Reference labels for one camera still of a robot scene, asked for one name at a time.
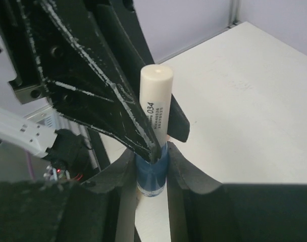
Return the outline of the blue nail polish bottle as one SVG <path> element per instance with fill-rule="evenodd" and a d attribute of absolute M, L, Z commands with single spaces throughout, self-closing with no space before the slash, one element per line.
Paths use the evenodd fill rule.
<path fill-rule="evenodd" d="M 137 168 L 137 187 L 146 197 L 158 196 L 165 187 L 169 165 L 168 144 L 162 147 L 162 156 L 155 163 L 150 164 L 141 156 L 135 155 Z"/>

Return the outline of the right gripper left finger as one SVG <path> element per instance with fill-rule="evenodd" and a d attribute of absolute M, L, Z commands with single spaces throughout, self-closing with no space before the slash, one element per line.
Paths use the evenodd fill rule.
<path fill-rule="evenodd" d="M 0 241 L 133 241 L 135 207 L 126 150 L 83 183 L 0 182 Z"/>

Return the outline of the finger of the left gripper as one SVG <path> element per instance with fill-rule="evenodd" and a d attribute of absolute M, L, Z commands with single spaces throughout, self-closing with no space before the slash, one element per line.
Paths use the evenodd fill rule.
<path fill-rule="evenodd" d="M 186 142 L 190 124 L 172 95 L 174 71 L 155 64 L 133 1 L 96 1 L 96 20 L 157 139 Z"/>
<path fill-rule="evenodd" d="M 148 162 L 160 146 L 138 98 L 83 1 L 25 1 L 24 25 L 46 97 L 65 117 Z"/>

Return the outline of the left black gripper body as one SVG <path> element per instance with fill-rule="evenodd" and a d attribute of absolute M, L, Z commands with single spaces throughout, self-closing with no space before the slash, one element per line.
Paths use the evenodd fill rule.
<path fill-rule="evenodd" d="M 15 93 L 37 86 L 53 105 L 91 105 L 85 93 L 90 70 L 39 1 L 0 1 L 0 36 L 17 74 Z"/>

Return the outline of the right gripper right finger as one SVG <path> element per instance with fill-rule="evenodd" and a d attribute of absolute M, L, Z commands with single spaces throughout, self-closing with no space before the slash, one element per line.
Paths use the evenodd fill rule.
<path fill-rule="evenodd" d="M 168 153 L 172 241 L 307 241 L 307 184 L 224 184 Z"/>

